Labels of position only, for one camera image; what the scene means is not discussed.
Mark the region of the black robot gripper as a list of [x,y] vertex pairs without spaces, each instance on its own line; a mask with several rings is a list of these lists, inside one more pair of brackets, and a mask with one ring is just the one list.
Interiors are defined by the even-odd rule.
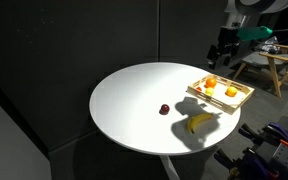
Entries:
[[239,38],[237,37],[237,33],[238,30],[236,28],[221,28],[218,36],[217,47],[215,45],[211,45],[207,54],[208,67],[210,69],[215,69],[219,54],[225,54],[223,65],[229,65],[232,55],[235,55],[239,48]]

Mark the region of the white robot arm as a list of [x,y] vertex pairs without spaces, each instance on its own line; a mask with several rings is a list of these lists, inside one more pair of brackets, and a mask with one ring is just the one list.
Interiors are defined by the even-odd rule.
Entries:
[[288,28],[246,26],[251,16],[280,13],[287,8],[288,0],[228,0],[225,12],[229,16],[226,25],[220,29],[218,44],[210,46],[207,54],[208,67],[214,69],[223,55],[226,56],[224,65],[228,65],[236,55],[241,41],[255,41],[269,38],[273,33],[287,32]]

